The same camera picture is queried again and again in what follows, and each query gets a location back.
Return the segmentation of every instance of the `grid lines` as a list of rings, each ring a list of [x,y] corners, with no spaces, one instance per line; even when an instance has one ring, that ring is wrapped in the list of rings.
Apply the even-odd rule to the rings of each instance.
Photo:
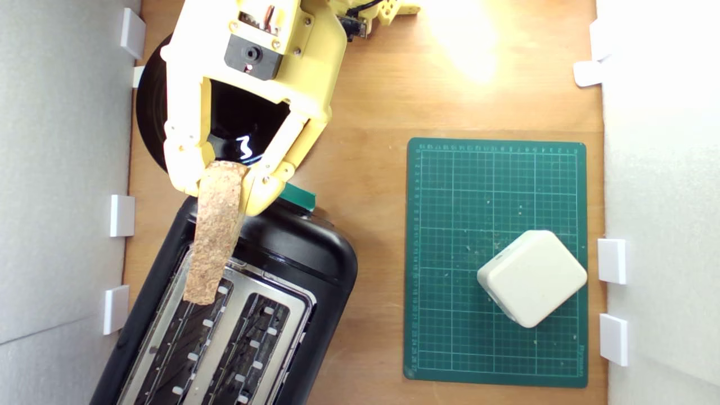
[[[476,272],[529,229],[587,266],[585,147],[449,139],[408,146],[405,374],[517,385],[587,384],[587,290],[536,328],[512,322]]]

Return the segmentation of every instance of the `white bracket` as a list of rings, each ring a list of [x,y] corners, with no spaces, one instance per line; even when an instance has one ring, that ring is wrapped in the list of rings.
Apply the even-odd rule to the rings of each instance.
[[[628,365],[628,321],[600,314],[600,356],[622,367]]]
[[[145,22],[127,7],[125,7],[122,12],[120,46],[135,59],[143,58],[143,51],[145,50]]]
[[[129,307],[129,285],[121,285],[111,290],[105,290],[105,311],[102,333],[108,335],[114,331],[120,330],[127,320]]]
[[[598,276],[602,281],[627,284],[623,239],[598,239]]]
[[[135,69],[132,71],[133,89],[137,89],[137,87],[140,86],[140,77],[142,77],[144,70],[145,66],[136,66]]]
[[[110,236],[135,235],[135,197],[114,194],[110,197]]]
[[[603,82],[602,62],[612,54],[615,36],[612,27],[604,19],[590,23],[590,61],[575,62],[572,72],[575,83],[580,87],[592,86]]]

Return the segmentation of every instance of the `mounting hole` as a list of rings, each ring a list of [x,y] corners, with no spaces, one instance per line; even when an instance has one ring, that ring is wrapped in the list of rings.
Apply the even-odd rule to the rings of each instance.
[[[257,61],[260,58],[260,50],[255,46],[245,48],[245,59],[249,61]]]

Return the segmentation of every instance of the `black cable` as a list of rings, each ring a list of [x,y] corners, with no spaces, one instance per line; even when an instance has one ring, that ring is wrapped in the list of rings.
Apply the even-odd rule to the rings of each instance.
[[[361,5],[357,6],[357,7],[353,7],[353,8],[351,8],[351,9],[348,9],[347,15],[348,15],[348,17],[357,18],[357,17],[358,17],[358,14],[359,14],[361,11],[367,10],[367,9],[369,9],[369,8],[372,7],[372,6],[376,6],[376,5],[380,4],[380,3],[382,3],[383,1],[385,1],[385,0],[372,0],[372,1],[370,1],[369,3],[365,3],[365,4],[361,4]]]

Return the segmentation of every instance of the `robotic arm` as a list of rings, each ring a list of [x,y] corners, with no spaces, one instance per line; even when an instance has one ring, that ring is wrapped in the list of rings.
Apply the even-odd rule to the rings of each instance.
[[[270,205],[332,118],[346,43],[366,37],[375,17],[388,25],[395,15],[420,10],[404,0],[368,1],[186,0],[161,50],[168,88],[164,151],[173,186],[197,196],[202,173],[215,160],[207,140],[213,79],[289,105],[243,178],[245,214]]]

